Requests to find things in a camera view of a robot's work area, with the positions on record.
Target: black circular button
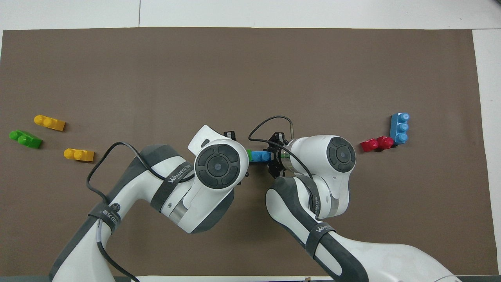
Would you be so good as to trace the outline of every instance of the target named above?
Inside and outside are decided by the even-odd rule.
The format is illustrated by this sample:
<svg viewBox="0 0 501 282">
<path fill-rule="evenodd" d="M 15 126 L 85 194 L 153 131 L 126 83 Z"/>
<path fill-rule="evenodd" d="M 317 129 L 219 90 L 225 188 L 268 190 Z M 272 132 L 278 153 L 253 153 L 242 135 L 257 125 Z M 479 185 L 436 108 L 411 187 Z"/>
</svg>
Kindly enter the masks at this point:
<svg viewBox="0 0 501 282">
<path fill-rule="evenodd" d="M 237 154 L 237 152 L 235 151 L 235 149 L 233 149 L 232 147 L 230 147 L 228 145 L 220 145 L 217 148 L 217 151 L 221 155 L 226 156 L 228 158 L 228 160 L 229 160 L 230 163 L 234 163 L 234 162 L 238 161 L 238 154 Z"/>
<path fill-rule="evenodd" d="M 355 150 L 342 137 L 333 137 L 327 146 L 327 159 L 338 172 L 348 172 L 355 166 Z"/>
<path fill-rule="evenodd" d="M 198 165 L 199 166 L 205 166 L 205 162 L 207 162 L 207 159 L 214 155 L 214 149 L 213 148 L 206 148 L 204 152 L 200 154 L 198 157 Z"/>
<path fill-rule="evenodd" d="M 229 169 L 228 175 L 221 180 L 222 184 L 228 185 L 230 183 L 233 183 L 233 181 L 235 181 L 237 177 L 237 173 L 238 173 L 238 167 L 231 167 Z"/>
<path fill-rule="evenodd" d="M 212 187 L 217 186 L 217 179 L 209 176 L 209 174 L 207 174 L 206 171 L 199 171 L 198 177 L 200 177 L 200 181 L 202 181 L 202 183 L 204 183 L 206 185 L 209 185 Z"/>
<path fill-rule="evenodd" d="M 336 150 L 336 158 L 342 163 L 347 163 L 351 158 L 350 150 L 346 147 L 339 147 Z"/>
<path fill-rule="evenodd" d="M 222 156 L 215 156 L 209 160 L 207 170 L 215 177 L 223 176 L 228 171 L 228 161 Z"/>
</svg>

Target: grey circular cap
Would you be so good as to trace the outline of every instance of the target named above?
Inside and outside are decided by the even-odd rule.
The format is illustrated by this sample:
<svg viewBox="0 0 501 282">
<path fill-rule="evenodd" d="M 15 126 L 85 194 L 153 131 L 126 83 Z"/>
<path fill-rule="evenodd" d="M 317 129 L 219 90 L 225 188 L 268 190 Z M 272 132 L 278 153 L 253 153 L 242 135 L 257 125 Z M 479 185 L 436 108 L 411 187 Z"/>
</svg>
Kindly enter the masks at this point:
<svg viewBox="0 0 501 282">
<path fill-rule="evenodd" d="M 238 153 L 228 145 L 211 145 L 198 155 L 195 173 L 207 187 L 226 188 L 236 181 L 240 173 Z"/>
<path fill-rule="evenodd" d="M 327 159 L 338 172 L 348 172 L 355 166 L 355 150 L 342 137 L 333 137 L 327 146 Z"/>
</svg>

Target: red lego brick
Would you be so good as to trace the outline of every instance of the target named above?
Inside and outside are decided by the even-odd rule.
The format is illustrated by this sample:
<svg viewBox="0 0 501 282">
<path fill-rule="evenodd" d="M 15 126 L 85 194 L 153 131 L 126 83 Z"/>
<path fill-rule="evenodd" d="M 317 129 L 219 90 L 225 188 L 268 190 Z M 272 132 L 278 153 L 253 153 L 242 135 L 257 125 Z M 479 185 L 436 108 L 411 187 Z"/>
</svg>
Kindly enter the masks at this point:
<svg viewBox="0 0 501 282">
<path fill-rule="evenodd" d="M 378 148 L 382 149 L 382 150 L 386 150 L 386 149 L 391 148 L 391 146 L 393 146 L 393 143 L 395 143 L 393 138 L 387 137 L 387 136 L 381 136 L 381 137 L 377 138 L 377 142 L 379 145 Z"/>
<path fill-rule="evenodd" d="M 374 138 L 364 141 L 360 145 L 362 145 L 364 152 L 369 152 L 379 147 L 378 141 Z"/>
</svg>

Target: brown paper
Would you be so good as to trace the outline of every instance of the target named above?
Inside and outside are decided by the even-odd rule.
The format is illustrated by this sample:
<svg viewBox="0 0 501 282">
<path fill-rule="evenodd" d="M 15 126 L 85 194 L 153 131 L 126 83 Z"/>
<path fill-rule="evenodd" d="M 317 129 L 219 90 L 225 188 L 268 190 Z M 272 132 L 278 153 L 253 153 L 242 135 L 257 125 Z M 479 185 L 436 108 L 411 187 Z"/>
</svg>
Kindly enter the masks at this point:
<svg viewBox="0 0 501 282">
<path fill-rule="evenodd" d="M 186 148 L 204 124 L 248 133 L 283 114 L 296 137 L 336 134 L 357 151 L 346 213 L 327 219 L 347 238 L 402 243 L 455 274 L 496 274 L 496 250 L 471 31 L 131 28 L 5 31 L 0 62 L 0 275 L 43 275 L 100 198 L 93 163 L 122 140 Z M 410 114 L 409 141 L 381 153 L 359 143 Z M 36 125 L 43 114 L 67 122 Z M 26 130 L 40 149 L 8 139 Z M 286 132 L 273 120 L 256 132 Z M 116 149 L 93 179 L 108 192 L 133 158 Z M 186 234 L 138 202 L 107 249 L 135 275 L 326 275 L 269 217 L 265 166 L 235 189 L 210 231 Z"/>
</svg>

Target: green lego brick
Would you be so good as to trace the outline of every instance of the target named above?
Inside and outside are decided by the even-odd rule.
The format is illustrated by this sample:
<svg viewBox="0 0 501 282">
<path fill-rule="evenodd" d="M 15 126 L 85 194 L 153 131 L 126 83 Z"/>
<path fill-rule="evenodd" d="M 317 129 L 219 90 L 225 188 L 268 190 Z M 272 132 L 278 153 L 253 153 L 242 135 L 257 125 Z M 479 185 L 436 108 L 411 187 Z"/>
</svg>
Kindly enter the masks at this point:
<svg viewBox="0 0 501 282">
<path fill-rule="evenodd" d="M 16 140 L 19 144 L 25 145 L 26 147 L 36 148 L 40 147 L 42 140 L 35 135 L 21 130 L 14 130 L 9 133 L 9 138 Z"/>
<path fill-rule="evenodd" d="M 252 161 L 252 155 L 250 149 L 247 149 L 247 156 L 249 157 L 249 162 Z"/>
</svg>

